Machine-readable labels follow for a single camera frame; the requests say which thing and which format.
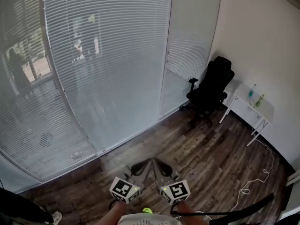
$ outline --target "black office chair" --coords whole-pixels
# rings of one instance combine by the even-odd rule
[[[199,87],[195,90],[194,84],[198,81],[192,78],[189,82],[192,84],[191,91],[187,94],[187,98],[193,106],[181,106],[184,108],[196,111],[194,118],[187,123],[189,127],[195,127],[202,115],[209,123],[210,115],[213,111],[219,110],[224,99],[227,98],[227,93],[224,92],[225,87],[233,79],[234,72],[231,70],[231,62],[223,57],[217,57],[214,61],[210,61],[206,75]]]

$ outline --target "window blind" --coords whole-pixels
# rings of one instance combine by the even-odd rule
[[[53,80],[40,0],[0,0],[0,152],[40,181],[94,156]]]
[[[171,0],[45,0],[54,63],[99,153],[158,120]]]
[[[189,79],[202,80],[219,4],[220,0],[172,0],[161,116],[187,100],[191,86]]]

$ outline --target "table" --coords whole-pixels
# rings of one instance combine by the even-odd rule
[[[257,92],[253,93],[252,100],[248,99],[248,93],[250,88],[245,85],[241,84],[239,87],[234,91],[233,98],[224,113],[223,117],[220,120],[220,123],[223,121],[224,117],[230,112],[231,107],[233,106],[234,102],[237,99],[240,99],[244,103],[251,107],[257,114],[261,116],[261,118],[254,124],[253,128],[254,131],[251,133],[253,135],[257,129],[262,125],[262,129],[254,136],[254,138],[247,144],[247,147],[259,136],[259,134],[267,127],[268,124],[273,123],[274,117],[274,106],[268,102],[267,100],[263,99],[259,107],[255,107],[255,103],[258,101],[260,95]]]

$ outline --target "wooden floor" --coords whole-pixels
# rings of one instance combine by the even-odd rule
[[[213,113],[213,125],[201,121],[189,129],[186,123],[192,113],[176,112],[133,140],[107,155],[76,169],[47,184],[23,194],[49,212],[60,210],[61,225],[89,225],[98,221],[113,200],[109,187],[114,177],[124,171],[126,164],[152,156],[172,161],[187,179],[191,196],[188,200],[195,210],[229,211],[236,203],[239,189],[248,180],[264,180],[272,166],[272,155],[266,147],[255,141],[248,148],[250,130],[229,114],[222,124],[224,110]],[[245,219],[258,223],[276,219],[285,200],[288,172],[283,161],[275,154],[274,166],[265,183],[249,186],[249,195],[241,195],[237,210],[245,208],[269,193],[275,200],[256,214]],[[149,207],[155,213],[169,214],[170,206],[156,192],[154,175],[146,181],[147,189],[133,201],[137,212]],[[263,224],[274,224],[275,220]]]

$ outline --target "human arm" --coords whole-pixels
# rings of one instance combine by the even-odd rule
[[[195,211],[185,202],[180,202],[177,205],[177,209],[179,213],[194,213]],[[185,225],[208,225],[200,216],[182,216]]]
[[[116,202],[112,209],[100,221],[96,222],[95,225],[116,225],[121,217],[125,215],[126,209],[127,204]]]

